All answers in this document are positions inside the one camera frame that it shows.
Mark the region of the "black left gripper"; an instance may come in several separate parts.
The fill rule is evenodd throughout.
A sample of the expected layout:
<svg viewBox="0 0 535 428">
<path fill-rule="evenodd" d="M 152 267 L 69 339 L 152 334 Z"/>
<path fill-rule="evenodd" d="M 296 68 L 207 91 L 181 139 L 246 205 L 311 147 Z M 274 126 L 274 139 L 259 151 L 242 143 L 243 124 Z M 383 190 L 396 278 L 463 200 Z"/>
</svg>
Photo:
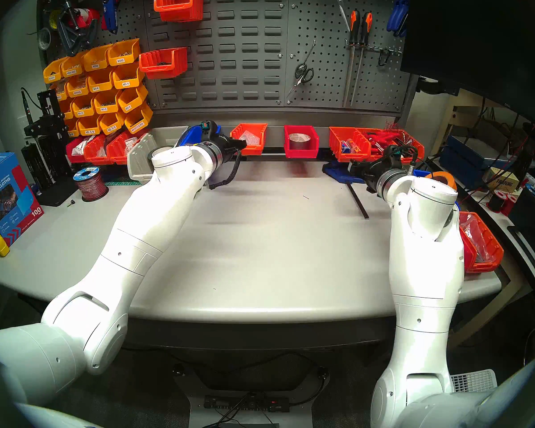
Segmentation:
<svg viewBox="0 0 535 428">
<path fill-rule="evenodd" d="M 247 141 L 245 139 L 234 139 L 219 135 L 217 137 L 217 145 L 222 153 L 222 159 L 230 160 L 234 155 L 245 149 Z"/>
</svg>

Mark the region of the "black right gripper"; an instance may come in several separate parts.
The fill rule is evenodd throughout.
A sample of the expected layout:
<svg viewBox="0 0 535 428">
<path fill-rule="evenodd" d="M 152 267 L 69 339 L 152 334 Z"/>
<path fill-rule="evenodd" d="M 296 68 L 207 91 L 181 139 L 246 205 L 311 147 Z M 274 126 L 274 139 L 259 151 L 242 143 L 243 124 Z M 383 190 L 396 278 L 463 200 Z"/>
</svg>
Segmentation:
<svg viewBox="0 0 535 428">
<path fill-rule="evenodd" d="M 353 180 L 364 181 L 368 192 L 377 191 L 378 179 L 390 169 L 390 158 L 380 158 L 371 163 L 350 161 L 349 170 Z"/>
</svg>

